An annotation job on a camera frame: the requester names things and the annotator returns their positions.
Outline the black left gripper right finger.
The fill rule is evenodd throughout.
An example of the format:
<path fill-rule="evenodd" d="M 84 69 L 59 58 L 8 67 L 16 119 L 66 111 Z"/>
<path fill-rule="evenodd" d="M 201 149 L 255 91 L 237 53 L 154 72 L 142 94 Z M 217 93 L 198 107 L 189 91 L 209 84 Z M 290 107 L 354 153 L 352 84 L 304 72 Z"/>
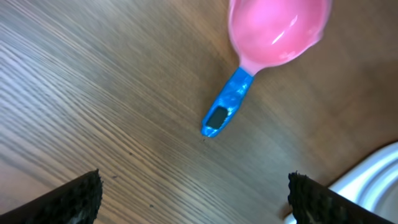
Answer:
<path fill-rule="evenodd" d="M 349 171 L 328 189 L 306 175 L 290 173 L 288 201 L 294 218 L 297 223 L 389 223 L 337 193 L 352 183 L 370 182 L 375 176 L 368 171 Z"/>

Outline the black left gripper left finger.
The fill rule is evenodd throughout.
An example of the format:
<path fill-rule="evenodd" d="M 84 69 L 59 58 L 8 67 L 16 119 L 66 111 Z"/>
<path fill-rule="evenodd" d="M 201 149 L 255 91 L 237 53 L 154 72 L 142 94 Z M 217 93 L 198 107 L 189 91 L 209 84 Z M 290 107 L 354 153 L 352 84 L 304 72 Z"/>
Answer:
<path fill-rule="evenodd" d="M 1 224 L 92 224 L 103 195 L 99 170 L 84 175 L 1 215 Z"/>

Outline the pink scoop with blue handle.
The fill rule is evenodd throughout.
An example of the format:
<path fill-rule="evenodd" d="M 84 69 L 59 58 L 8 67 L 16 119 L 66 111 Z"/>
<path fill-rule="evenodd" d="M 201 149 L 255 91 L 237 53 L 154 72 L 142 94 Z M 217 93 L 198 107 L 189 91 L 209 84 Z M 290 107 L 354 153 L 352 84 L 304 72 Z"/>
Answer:
<path fill-rule="evenodd" d="M 286 64 L 320 41 L 330 0 L 232 0 L 228 32 L 239 67 L 203 118 L 202 135 L 213 138 L 232 120 L 255 75 Z"/>

